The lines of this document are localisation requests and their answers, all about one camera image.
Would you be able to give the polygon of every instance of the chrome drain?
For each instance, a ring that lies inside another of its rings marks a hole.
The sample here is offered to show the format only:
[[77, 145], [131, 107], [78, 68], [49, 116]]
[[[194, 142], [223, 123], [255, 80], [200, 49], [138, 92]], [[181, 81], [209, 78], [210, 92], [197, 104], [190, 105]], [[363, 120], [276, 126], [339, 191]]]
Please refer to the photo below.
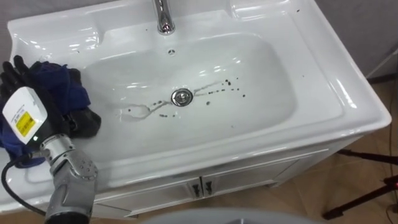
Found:
[[175, 106], [187, 106], [192, 102], [193, 95], [187, 89], [175, 90], [172, 94], [172, 102]]

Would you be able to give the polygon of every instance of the blue cloth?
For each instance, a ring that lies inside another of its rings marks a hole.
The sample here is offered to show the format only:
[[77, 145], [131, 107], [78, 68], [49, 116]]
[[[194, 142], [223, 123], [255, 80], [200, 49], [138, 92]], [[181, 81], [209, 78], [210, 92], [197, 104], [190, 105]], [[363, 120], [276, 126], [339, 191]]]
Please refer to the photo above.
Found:
[[[49, 91], [61, 114], [65, 115], [74, 110], [83, 110], [90, 105], [86, 89], [71, 77], [67, 65], [60, 66], [44, 62], [36, 63], [35, 66], [36, 72], [32, 72], [33, 79], [38, 85]], [[6, 149], [10, 160], [32, 152], [32, 149], [18, 140], [3, 116], [0, 119], [0, 146]], [[23, 164], [16, 165], [16, 167], [28, 168], [39, 165], [44, 160], [44, 158], [31, 159]]]

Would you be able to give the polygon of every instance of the black stand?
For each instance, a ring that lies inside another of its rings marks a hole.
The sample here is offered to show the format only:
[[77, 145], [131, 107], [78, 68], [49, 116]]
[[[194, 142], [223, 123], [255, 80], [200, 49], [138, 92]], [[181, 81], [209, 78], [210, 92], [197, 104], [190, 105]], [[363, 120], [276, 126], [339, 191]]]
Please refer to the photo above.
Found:
[[[346, 155], [346, 156], [354, 156], [354, 157], [360, 157], [363, 159], [371, 160], [371, 161], [379, 161], [379, 162], [385, 162], [388, 164], [394, 164], [396, 165], [398, 163], [398, 156], [383, 156], [383, 155], [377, 155], [377, 154], [370, 154], [370, 153], [359, 153], [359, 152], [352, 152], [351, 150], [347, 149], [342, 149], [337, 152], [338, 154], [341, 155]], [[326, 220], [331, 220], [337, 217], [342, 217], [343, 212], [356, 207], [358, 205], [361, 205], [362, 203], [365, 203], [367, 201], [370, 201], [378, 196], [384, 195], [388, 192], [392, 192], [393, 190], [398, 190], [398, 175], [395, 175], [393, 177], [385, 178], [383, 182], [386, 184], [385, 186], [374, 190], [366, 195], [363, 195], [353, 201], [350, 201], [342, 206], [336, 207], [329, 212], [326, 212], [322, 215], [322, 217]]]

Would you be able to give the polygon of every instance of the chrome faucet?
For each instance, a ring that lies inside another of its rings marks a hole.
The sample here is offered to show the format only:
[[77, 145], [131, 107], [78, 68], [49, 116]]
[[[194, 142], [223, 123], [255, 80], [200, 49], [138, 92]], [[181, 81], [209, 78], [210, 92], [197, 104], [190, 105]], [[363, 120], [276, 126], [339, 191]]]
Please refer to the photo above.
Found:
[[169, 4], [167, 0], [154, 0], [157, 14], [157, 30], [162, 35], [170, 35], [174, 32], [175, 26], [170, 15]]

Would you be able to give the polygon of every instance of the yellow label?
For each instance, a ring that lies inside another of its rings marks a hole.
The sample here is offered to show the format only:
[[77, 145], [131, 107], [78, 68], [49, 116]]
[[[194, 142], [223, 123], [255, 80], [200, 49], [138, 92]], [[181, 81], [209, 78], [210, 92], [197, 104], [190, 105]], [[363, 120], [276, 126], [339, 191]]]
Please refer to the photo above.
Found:
[[30, 114], [25, 112], [17, 122], [17, 129], [25, 137], [35, 123]]

